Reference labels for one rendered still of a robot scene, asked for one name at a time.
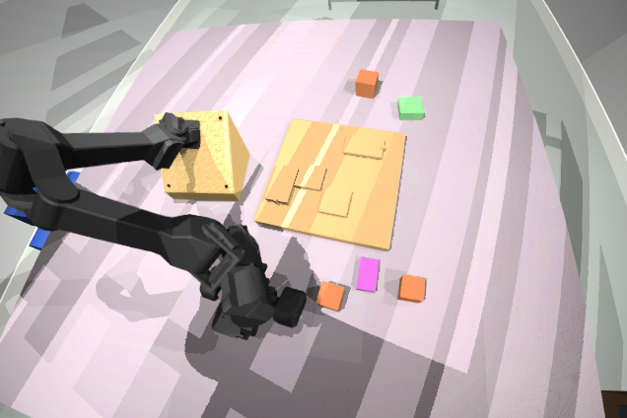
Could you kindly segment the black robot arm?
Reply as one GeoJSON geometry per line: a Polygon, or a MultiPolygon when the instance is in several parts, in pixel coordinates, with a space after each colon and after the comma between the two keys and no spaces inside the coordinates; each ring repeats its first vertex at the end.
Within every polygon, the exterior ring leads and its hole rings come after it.
{"type": "Polygon", "coordinates": [[[181,148],[200,148],[200,133],[198,119],[169,112],[135,133],[60,133],[39,120],[2,118],[0,196],[41,230],[148,250],[211,293],[221,287],[212,328],[248,340],[274,309],[259,245],[247,225],[226,229],[209,217],[158,214],[77,188],[65,172],[142,160],[156,171],[168,170],[181,148]]]}

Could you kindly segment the light green block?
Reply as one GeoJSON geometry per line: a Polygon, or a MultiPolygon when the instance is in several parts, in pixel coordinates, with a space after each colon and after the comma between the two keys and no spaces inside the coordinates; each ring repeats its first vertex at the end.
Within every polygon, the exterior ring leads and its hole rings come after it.
{"type": "Polygon", "coordinates": [[[424,108],[421,97],[398,98],[399,120],[422,120],[424,108]]]}

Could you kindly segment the pink rectangular block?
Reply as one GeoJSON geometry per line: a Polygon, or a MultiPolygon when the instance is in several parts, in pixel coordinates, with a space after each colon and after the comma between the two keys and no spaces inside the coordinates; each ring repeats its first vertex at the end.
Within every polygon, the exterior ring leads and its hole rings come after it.
{"type": "Polygon", "coordinates": [[[379,259],[361,257],[356,290],[370,293],[376,291],[379,263],[379,259]]]}

